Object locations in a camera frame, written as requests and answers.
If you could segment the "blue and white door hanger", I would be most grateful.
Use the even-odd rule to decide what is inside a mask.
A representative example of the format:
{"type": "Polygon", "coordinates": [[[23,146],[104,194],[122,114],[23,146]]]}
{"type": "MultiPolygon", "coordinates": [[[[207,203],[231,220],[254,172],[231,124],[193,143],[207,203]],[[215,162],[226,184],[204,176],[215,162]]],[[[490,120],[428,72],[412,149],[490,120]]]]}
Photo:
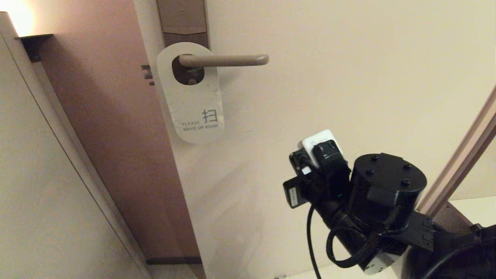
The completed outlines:
{"type": "Polygon", "coordinates": [[[172,70],[173,60],[180,55],[213,53],[199,44],[181,42],[167,46],[157,57],[160,82],[179,138],[196,145],[212,143],[223,136],[225,129],[218,71],[207,67],[202,81],[182,84],[172,70]]]}

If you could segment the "white door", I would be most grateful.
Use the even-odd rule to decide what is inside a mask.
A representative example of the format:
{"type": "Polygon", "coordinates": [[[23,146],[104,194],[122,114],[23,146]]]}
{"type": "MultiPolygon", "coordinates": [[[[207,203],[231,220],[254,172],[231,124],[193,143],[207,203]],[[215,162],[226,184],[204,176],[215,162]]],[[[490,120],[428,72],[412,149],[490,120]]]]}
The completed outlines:
{"type": "Polygon", "coordinates": [[[308,205],[283,182],[303,138],[323,129],[346,159],[403,157],[442,174],[496,85],[496,0],[206,0],[215,55],[267,53],[218,70],[225,131],[176,134],[155,85],[207,279],[312,277],[308,205]]]}

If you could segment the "brown door jamb panel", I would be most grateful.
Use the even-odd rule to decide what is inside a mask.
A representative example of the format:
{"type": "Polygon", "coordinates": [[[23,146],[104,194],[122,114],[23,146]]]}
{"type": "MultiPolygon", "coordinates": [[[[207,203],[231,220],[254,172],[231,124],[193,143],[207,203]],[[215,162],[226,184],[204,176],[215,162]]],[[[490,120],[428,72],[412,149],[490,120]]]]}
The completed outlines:
{"type": "Polygon", "coordinates": [[[149,264],[200,264],[134,0],[31,0],[41,62],[149,264]]]}

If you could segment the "brown door lock plate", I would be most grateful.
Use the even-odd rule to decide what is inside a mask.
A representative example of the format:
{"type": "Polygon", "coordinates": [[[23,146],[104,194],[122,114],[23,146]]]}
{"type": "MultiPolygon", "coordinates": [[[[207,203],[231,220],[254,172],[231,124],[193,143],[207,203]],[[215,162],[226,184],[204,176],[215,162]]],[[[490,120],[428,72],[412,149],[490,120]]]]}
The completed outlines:
{"type": "MultiPolygon", "coordinates": [[[[156,0],[165,46],[189,42],[209,48],[205,0],[156,0]]],[[[199,84],[203,68],[185,67],[179,57],[172,61],[175,79],[184,85],[199,84]]]]}

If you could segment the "white shelf board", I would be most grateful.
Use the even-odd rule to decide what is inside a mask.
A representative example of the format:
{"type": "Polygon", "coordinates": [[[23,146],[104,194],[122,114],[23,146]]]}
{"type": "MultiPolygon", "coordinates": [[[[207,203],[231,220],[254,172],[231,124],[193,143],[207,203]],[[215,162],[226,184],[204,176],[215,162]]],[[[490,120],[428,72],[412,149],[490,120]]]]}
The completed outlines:
{"type": "Polygon", "coordinates": [[[483,227],[496,225],[496,196],[467,198],[449,203],[472,224],[483,227]]]}

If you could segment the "black wall lamp bracket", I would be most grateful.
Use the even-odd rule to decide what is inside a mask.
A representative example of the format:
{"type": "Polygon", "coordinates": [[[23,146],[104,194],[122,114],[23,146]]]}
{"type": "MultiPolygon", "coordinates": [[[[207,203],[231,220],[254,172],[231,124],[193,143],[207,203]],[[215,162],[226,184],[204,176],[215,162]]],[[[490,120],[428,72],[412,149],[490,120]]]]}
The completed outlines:
{"type": "Polygon", "coordinates": [[[16,39],[23,44],[23,47],[30,59],[30,62],[40,62],[41,61],[40,48],[43,42],[45,42],[46,40],[50,39],[53,36],[54,34],[40,34],[40,35],[17,37],[16,39]]]}

